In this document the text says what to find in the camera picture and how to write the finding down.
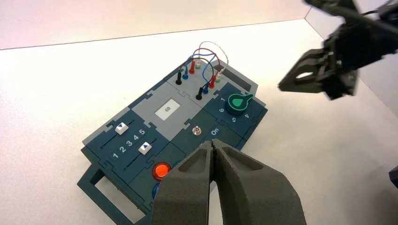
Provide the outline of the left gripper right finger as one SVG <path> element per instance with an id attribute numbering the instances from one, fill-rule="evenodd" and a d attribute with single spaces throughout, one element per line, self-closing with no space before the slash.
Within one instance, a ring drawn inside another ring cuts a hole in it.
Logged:
<path id="1" fill-rule="evenodd" d="M 306 224 L 300 197 L 282 172 L 218 139 L 214 157 L 223 224 Z"/>

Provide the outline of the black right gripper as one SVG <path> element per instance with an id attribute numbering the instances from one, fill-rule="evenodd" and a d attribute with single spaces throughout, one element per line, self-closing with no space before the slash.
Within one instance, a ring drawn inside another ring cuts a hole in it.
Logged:
<path id="1" fill-rule="evenodd" d="M 330 100 L 355 94 L 359 69 L 396 54 L 398 37 L 372 26 L 343 24 L 324 41 L 324 49 L 310 49 L 279 82 L 280 91 L 319 93 L 319 60 L 325 55 L 323 91 Z"/>

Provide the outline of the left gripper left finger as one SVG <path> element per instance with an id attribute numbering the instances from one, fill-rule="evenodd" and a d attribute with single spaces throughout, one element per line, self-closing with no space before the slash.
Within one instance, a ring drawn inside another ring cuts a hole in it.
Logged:
<path id="1" fill-rule="evenodd" d="M 161 181 L 155 196 L 153 225 L 207 225 L 214 148 L 205 141 Z"/>

